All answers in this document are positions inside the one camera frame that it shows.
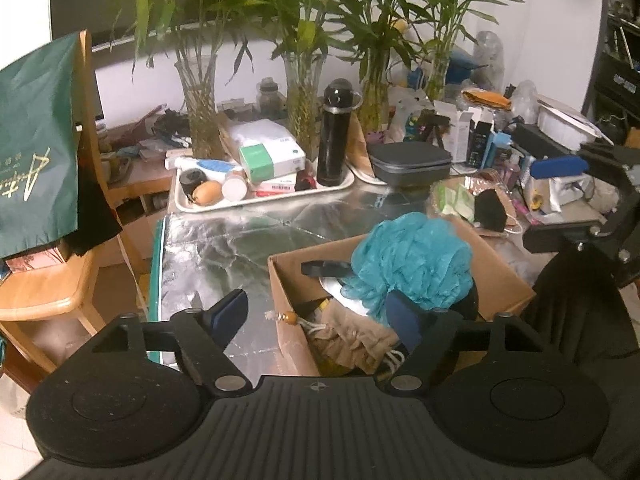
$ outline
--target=small bottle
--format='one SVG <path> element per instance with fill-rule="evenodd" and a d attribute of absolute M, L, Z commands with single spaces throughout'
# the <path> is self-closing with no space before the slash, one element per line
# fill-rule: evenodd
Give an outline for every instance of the small bottle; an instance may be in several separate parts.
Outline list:
<path fill-rule="evenodd" d="M 260 81 L 256 102 L 263 117 L 272 120 L 280 118 L 283 103 L 278 92 L 278 84 L 273 78 L 265 77 Z"/>
<path fill-rule="evenodd" d="M 239 202 L 247 194 L 246 176 L 242 170 L 231 170 L 225 175 L 222 196 L 229 202 Z"/>

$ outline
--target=black cloth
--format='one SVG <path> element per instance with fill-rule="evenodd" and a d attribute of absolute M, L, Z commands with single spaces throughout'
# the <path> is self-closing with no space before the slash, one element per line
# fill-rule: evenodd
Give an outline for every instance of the black cloth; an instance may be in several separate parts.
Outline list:
<path fill-rule="evenodd" d="M 120 234 L 122 227 L 104 197 L 102 188 L 81 164 L 78 165 L 78 229 L 65 236 L 74 254 L 87 251 Z"/>
<path fill-rule="evenodd" d="M 619 480 L 640 479 L 640 350 L 607 260 L 564 250 L 543 269 L 522 318 L 596 381 L 609 425 L 593 461 Z"/>

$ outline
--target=black cap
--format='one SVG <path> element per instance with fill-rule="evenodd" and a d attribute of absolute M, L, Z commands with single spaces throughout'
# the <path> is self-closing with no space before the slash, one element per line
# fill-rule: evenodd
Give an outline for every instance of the black cap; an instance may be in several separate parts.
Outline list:
<path fill-rule="evenodd" d="M 324 106 L 350 112 L 353 107 L 353 86 L 351 83 L 342 78 L 331 81 L 324 90 Z"/>

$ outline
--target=glass jar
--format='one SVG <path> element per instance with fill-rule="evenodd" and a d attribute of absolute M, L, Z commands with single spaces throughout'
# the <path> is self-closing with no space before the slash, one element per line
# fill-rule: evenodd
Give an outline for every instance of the glass jar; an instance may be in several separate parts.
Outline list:
<path fill-rule="evenodd" d="M 265 77 L 258 84 L 258 95 L 255 100 L 258 111 L 264 118 L 276 120 L 280 118 L 284 103 L 278 92 L 278 84 L 271 77 Z"/>

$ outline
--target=egg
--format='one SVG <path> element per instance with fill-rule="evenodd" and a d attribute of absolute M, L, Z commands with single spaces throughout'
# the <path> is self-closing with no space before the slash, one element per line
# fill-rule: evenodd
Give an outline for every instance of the egg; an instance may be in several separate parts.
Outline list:
<path fill-rule="evenodd" d="M 197 205 L 211 205 L 222 200 L 222 184 L 215 180 L 203 182 L 193 191 L 193 201 Z"/>

